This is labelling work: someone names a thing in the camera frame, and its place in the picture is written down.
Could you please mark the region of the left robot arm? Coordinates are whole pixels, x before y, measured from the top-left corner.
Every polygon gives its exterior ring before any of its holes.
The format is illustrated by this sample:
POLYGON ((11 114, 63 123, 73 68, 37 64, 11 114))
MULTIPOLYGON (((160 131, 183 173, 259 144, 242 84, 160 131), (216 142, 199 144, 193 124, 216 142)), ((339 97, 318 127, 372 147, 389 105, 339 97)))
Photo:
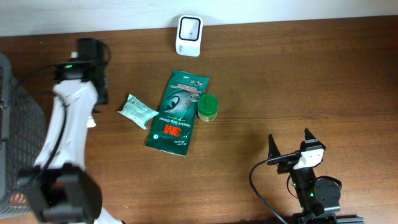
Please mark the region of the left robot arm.
POLYGON ((106 66, 111 52, 94 38, 77 40, 77 52, 53 66, 53 109, 34 165, 17 186, 42 223, 119 223, 103 206, 100 186, 86 172, 87 123, 97 104, 108 103, 106 66))

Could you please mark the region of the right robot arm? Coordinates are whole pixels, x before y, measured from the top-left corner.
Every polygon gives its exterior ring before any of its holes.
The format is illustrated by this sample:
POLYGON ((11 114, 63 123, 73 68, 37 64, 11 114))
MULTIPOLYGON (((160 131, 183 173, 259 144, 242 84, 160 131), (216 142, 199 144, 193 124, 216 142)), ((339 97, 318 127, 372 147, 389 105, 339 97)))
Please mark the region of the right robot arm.
POLYGON ((326 146, 305 129, 300 149, 282 155, 273 136, 268 136, 269 166, 276 165, 278 174, 289 174, 302 211, 293 215, 294 223, 364 223, 362 217, 337 217, 340 211, 342 183, 330 176, 317 177, 314 168, 323 162, 326 146))

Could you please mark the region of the green lid small jar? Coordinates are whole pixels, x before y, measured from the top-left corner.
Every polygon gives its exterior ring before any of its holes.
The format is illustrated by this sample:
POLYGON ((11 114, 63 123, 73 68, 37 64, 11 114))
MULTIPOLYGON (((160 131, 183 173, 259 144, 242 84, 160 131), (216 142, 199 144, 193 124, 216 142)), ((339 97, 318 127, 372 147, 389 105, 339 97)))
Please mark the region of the green lid small jar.
POLYGON ((216 119, 218 115, 219 102, 213 95, 203 95, 198 101, 198 116, 204 122, 216 119))

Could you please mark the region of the teal tissue packet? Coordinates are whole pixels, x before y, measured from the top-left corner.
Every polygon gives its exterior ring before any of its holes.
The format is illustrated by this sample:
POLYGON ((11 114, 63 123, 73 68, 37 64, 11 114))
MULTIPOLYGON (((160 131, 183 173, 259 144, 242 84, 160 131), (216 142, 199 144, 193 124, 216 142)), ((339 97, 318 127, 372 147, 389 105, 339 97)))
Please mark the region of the teal tissue packet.
POLYGON ((135 122, 142 129, 147 129, 146 122, 159 114, 158 111, 146 106, 131 94, 129 94, 127 102, 118 113, 135 122))

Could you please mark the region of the green 3M gloves packet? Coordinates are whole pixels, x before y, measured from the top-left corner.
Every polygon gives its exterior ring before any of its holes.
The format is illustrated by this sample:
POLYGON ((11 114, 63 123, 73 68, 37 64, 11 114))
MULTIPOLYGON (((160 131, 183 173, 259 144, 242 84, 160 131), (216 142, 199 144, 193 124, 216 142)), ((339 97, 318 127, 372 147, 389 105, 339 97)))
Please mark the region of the green 3M gloves packet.
POLYGON ((178 156, 187 155, 198 101, 206 93, 209 81, 208 77, 184 71, 172 72, 147 147, 178 156))

